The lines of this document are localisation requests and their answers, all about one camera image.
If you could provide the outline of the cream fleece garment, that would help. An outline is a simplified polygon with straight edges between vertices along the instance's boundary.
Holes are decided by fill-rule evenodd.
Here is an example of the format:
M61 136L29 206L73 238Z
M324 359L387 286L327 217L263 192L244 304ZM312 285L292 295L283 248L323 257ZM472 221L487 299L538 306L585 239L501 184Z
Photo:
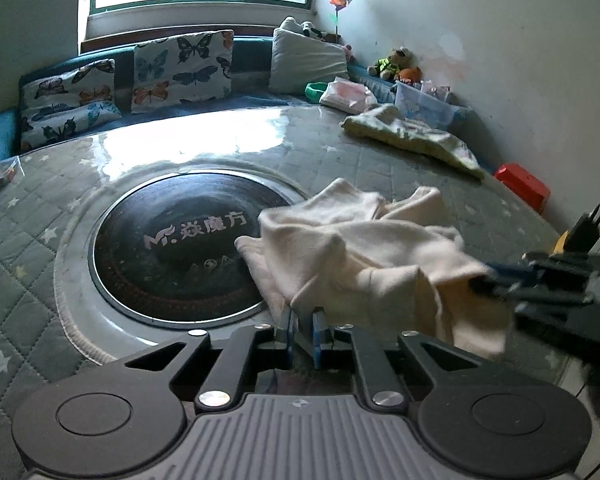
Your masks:
M417 330L497 360L510 315L469 288L488 267L465 252L437 188L421 186L400 202L337 179L294 206L259 216L260 235L235 247L272 317L285 308L309 335L312 313L353 324L379 340Z

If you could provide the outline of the red plastic stool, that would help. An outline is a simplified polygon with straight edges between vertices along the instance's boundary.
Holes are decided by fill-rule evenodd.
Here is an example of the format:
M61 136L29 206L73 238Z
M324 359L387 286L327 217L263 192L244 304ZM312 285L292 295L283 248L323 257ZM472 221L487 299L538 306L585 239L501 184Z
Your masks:
M499 166L493 177L503 183L538 214L542 214L550 198L550 189L533 174L511 162Z

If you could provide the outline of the black round cooktop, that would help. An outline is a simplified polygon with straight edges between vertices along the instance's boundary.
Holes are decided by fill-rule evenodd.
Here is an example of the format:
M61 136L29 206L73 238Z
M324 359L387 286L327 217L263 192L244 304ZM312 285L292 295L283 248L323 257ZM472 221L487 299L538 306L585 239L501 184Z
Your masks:
M289 203L236 171L145 182L97 223L92 279L111 307L147 325L175 330L248 318L262 298L235 242L259 236L262 210Z

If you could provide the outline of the green floral folded blanket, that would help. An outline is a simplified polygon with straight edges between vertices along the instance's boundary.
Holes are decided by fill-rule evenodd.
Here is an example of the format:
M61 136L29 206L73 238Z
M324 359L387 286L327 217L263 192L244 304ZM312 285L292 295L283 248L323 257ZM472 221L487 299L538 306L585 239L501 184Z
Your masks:
M340 126L349 136L432 157L479 180L486 175L464 141L426 122L404 117L394 105L375 105L361 114L344 118Z

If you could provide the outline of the clear plastic storage box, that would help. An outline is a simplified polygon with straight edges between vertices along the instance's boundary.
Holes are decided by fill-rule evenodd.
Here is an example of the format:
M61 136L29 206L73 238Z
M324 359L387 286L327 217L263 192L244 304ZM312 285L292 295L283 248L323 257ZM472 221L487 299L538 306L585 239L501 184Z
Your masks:
M397 82L394 88L394 105L401 114L408 119L424 122L431 128L450 130L464 122L471 113L468 107L440 101L403 82Z

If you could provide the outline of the grey quilted star table cover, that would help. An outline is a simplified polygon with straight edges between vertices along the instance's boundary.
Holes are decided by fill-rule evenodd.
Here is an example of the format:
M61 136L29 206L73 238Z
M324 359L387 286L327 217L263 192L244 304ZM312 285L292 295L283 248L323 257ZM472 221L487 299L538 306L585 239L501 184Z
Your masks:
M341 122L340 113L317 106L222 110L105 127L23 156L0 191L0 479L24 475L10 434L16 408L91 364L66 335L73 320L86 338L110 339L115 357L152 341L99 295L85 250L97 218L145 181L207 166L259 169L310 195L338 178L388 200L431 185L475 258L513 262L556 240L549 223L493 179L352 139ZM62 281L76 285L67 301L87 314L58 312Z

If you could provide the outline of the orange plush toy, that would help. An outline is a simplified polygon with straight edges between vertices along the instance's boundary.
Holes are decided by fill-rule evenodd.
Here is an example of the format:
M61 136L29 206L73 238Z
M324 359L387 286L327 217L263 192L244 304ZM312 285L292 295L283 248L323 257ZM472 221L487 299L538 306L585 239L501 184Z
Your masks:
M404 68L396 74L396 81L408 84L409 86L419 84L422 81L422 70L418 66Z

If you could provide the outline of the pink white folded cloth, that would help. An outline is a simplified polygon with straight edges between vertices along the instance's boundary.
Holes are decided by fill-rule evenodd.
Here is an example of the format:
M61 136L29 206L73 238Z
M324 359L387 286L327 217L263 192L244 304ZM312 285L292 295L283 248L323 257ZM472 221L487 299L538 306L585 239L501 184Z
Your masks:
M318 102L349 115L362 114L378 104L376 96L364 84L340 77L327 85Z

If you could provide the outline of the teddy bear in green vest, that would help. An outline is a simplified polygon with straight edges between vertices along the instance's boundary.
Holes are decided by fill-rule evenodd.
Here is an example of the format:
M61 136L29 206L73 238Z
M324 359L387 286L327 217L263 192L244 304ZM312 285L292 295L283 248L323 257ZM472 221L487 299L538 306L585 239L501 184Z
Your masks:
M385 58L367 67L367 73L383 81L394 81L401 70L409 68L413 61L413 53L407 48L393 49Z

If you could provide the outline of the small clear plastic box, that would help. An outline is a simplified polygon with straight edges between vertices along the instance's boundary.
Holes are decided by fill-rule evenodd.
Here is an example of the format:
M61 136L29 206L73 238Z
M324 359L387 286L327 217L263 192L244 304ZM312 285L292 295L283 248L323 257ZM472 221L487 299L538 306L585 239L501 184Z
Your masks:
M23 174L23 171L19 156L0 160L0 190L9 185L20 174Z

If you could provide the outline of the green plastic bowl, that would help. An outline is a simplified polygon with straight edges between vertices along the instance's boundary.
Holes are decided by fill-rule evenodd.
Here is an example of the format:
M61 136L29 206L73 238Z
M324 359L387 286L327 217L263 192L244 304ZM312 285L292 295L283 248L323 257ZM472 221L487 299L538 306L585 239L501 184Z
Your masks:
M304 96L310 103L318 104L327 88L328 84L326 82L309 82L306 84L306 88L304 88Z

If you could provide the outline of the small butterfly cushion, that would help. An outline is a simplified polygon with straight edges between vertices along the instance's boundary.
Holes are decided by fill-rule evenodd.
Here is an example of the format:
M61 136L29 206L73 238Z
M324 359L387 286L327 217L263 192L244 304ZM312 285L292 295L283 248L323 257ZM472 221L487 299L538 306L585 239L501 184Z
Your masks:
M113 58L41 78L21 89L20 151L65 141L122 117L114 104Z

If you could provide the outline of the grey plain cushion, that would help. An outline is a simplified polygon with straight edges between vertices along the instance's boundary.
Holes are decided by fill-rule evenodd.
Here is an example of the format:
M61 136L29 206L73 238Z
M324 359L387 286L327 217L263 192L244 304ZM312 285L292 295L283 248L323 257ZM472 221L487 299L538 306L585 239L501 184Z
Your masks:
M348 79L347 58L334 44L276 28L268 90L303 94L310 82L329 84L337 77Z

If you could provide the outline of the blue bench sofa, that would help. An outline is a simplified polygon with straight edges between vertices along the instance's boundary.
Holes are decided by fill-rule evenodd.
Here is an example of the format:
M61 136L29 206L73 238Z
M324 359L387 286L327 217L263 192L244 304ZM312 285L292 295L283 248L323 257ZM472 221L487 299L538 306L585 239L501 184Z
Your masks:
M79 136L89 136L103 131L122 128L130 125L154 122L173 117L198 115L220 110L240 110L241 108L276 107L276 106L301 106L309 101L304 94L271 93L265 90L270 78L272 61L273 39L263 36L238 36L234 40L234 53L230 74L233 78L232 94L219 101L184 101L173 105L159 107L143 114L131 114L131 89L133 48L126 44L120 48L104 49L87 53L86 55L70 58L50 67L36 70L24 75L19 81L20 104L4 110L0 114L0 161L9 157L44 148L59 142L76 139ZM59 105L50 104L43 106L42 112L33 113L41 115L54 110L56 114L45 115L44 118L57 118L60 121L59 133L42 133L42 144L34 148L23 148L29 145L26 133L33 133L33 118L24 117L24 87L34 84L38 80L58 79L62 74L72 74L76 70L92 64L110 65L116 71L105 73L114 78L116 96L110 100L97 101L96 104L86 104L82 112L78 108L60 110Z

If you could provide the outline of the colourful pinwheel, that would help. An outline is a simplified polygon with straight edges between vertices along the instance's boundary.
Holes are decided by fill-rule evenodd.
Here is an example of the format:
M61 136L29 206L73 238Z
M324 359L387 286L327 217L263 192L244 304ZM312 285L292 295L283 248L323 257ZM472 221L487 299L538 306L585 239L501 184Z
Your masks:
M335 37L339 37L339 14L352 3L352 0L329 0L332 6L332 24L334 24Z

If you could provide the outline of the large butterfly cushion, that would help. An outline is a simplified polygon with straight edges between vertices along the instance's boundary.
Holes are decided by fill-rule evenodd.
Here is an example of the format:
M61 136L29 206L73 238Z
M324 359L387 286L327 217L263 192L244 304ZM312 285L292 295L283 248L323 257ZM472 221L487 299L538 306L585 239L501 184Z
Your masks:
M230 29L138 44L131 112L227 98L232 93L233 44Z

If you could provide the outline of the black white plush toy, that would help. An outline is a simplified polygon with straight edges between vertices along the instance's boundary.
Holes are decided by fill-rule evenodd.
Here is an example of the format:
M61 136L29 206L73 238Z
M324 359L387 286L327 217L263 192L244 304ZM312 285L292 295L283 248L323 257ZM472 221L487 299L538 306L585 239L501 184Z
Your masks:
M287 16L279 25L279 28L312 39L323 40L325 38L324 32L316 28L312 22L304 21L300 23L292 16Z

